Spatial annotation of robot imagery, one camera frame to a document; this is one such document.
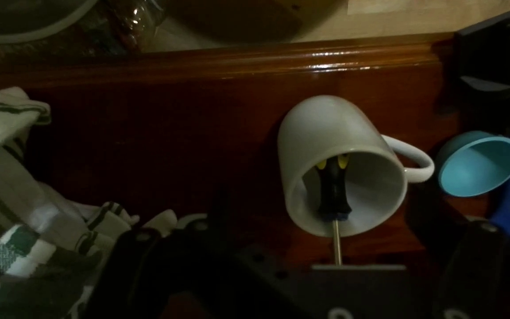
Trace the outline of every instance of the wooden panel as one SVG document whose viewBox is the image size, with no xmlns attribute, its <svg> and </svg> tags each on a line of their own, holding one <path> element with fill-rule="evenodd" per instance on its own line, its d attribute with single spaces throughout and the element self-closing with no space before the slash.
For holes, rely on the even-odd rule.
<svg viewBox="0 0 510 319">
<path fill-rule="evenodd" d="M 434 150 L 461 129 L 441 111 L 450 35 L 316 42 L 257 49 L 165 53 L 0 70 L 54 106 L 36 129 L 29 166 L 70 198 L 119 200 L 146 218 L 174 207 L 206 210 L 222 187 L 234 196 L 240 239 L 293 264 L 330 255 L 330 241 L 296 228 L 284 209 L 277 161 L 282 117 L 314 94 L 360 104 L 388 134 Z M 486 200 L 457 200 L 482 214 Z M 420 249 L 403 210 L 346 253 Z"/>
</svg>

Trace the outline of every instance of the dish towel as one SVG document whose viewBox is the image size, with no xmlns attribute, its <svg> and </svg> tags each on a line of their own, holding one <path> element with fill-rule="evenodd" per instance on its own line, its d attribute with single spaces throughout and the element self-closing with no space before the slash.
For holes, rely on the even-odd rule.
<svg viewBox="0 0 510 319">
<path fill-rule="evenodd" d="M 16 86 L 0 90 L 0 319 L 77 317 L 116 239 L 139 218 L 38 182 L 22 163 L 32 124 L 50 124 L 50 106 Z"/>
</svg>

